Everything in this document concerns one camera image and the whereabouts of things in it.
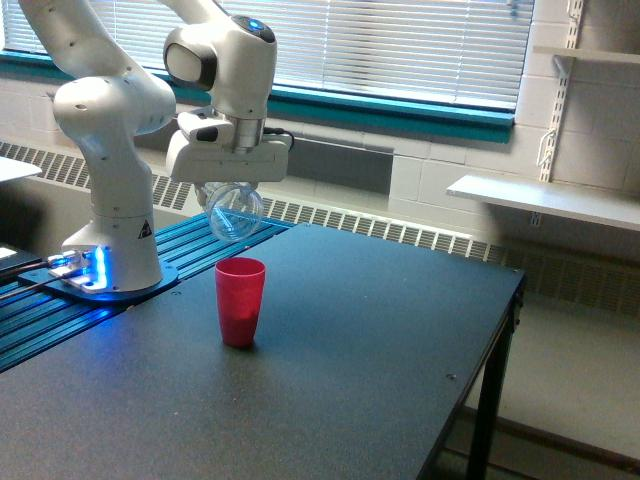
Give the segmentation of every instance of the shelf bracket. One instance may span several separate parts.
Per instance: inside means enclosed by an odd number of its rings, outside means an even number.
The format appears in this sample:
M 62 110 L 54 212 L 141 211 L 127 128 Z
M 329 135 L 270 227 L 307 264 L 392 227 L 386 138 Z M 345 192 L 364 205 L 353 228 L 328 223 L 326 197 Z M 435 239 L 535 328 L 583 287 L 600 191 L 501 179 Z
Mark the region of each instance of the shelf bracket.
M 566 48 L 574 49 L 578 46 L 583 9 L 584 0 L 567 1 L 567 15 L 570 19 L 570 26 L 565 42 Z M 558 68 L 559 73 L 558 90 L 556 92 L 549 129 L 540 139 L 540 149 L 538 150 L 538 158 L 536 159 L 537 165 L 540 167 L 538 180 L 545 183 L 551 182 L 553 176 L 553 164 L 556 158 L 556 150 L 560 138 L 560 127 L 564 118 L 565 102 L 569 91 L 569 81 L 571 80 L 574 59 L 554 55 L 553 62 Z M 541 222 L 542 214 L 531 212 L 529 224 L 539 227 Z

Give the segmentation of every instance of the power cord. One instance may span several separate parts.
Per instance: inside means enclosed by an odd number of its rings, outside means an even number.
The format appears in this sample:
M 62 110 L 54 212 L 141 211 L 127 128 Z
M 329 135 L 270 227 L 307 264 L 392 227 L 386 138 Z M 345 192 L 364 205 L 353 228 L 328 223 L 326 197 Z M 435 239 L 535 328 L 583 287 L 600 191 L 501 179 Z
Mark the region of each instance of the power cord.
M 293 148 L 293 146 L 296 144 L 296 137 L 295 135 L 293 135 L 293 133 L 291 133 L 288 130 L 285 130 L 284 128 L 270 128 L 270 127 L 264 127 L 263 129 L 263 133 L 265 135 L 289 135 L 291 137 L 291 146 L 289 147 L 289 151 L 291 151 L 291 149 Z

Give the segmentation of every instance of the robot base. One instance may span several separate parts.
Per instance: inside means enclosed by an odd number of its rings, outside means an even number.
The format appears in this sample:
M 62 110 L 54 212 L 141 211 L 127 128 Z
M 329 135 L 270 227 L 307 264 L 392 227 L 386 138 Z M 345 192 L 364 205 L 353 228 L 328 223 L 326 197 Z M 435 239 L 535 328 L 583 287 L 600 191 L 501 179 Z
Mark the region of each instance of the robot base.
M 54 294 L 71 297 L 75 300 L 83 302 L 98 303 L 102 305 L 134 305 L 143 302 L 159 293 L 168 290 L 178 283 L 178 269 L 167 262 L 160 262 L 162 271 L 162 280 L 155 285 L 135 290 L 132 292 L 108 292 L 108 293 L 87 293 L 79 288 L 72 287 L 64 281 L 57 281 L 42 286 L 42 290 L 49 291 Z M 49 274 L 49 270 L 41 268 L 20 275 L 19 281 L 29 285 L 46 282 L 53 278 Z

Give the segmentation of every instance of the white shelf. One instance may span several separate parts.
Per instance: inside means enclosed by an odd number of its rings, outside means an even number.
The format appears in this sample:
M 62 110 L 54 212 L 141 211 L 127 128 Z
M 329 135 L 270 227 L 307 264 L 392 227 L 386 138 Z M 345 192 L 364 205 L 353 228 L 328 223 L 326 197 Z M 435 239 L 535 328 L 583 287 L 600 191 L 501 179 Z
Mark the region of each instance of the white shelf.
M 533 53 L 557 55 L 565 58 L 577 58 L 592 62 L 640 64 L 640 55 L 631 53 L 585 50 L 581 48 L 533 47 Z
M 42 173 L 42 170 L 34 165 L 0 157 L 0 182 L 30 177 L 39 173 Z
M 640 231 L 640 198 L 506 175 L 466 175 L 449 195 Z

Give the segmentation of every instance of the radiator vent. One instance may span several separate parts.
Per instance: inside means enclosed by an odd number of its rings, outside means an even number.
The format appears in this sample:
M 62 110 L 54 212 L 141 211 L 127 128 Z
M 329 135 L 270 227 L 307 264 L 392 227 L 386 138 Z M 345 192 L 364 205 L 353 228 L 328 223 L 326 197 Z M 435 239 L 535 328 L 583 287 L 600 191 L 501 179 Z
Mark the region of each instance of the radiator vent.
M 48 181 L 90 189 L 82 158 L 0 142 L 0 156 L 36 165 Z M 153 203 L 181 211 L 191 184 L 153 175 Z M 527 290 L 626 315 L 640 316 L 640 269 L 616 267 L 578 255 L 557 256 L 505 248 L 469 235 L 429 228 L 333 207 L 264 198 L 265 216 L 290 223 L 313 223 L 392 242 L 439 250 L 476 261 L 527 271 Z
M 40 167 L 40 178 L 91 190 L 89 172 L 84 159 L 56 154 L 36 148 L 0 142 L 0 156 Z M 153 204 L 182 210 L 189 195 L 190 183 L 176 183 L 169 177 L 153 176 Z
M 554 256 L 505 248 L 468 235 L 408 222 L 265 198 L 265 216 L 292 223 L 314 223 L 392 242 L 439 250 L 527 272 L 527 290 L 626 315 L 640 316 L 640 270 L 599 264 L 578 256 Z

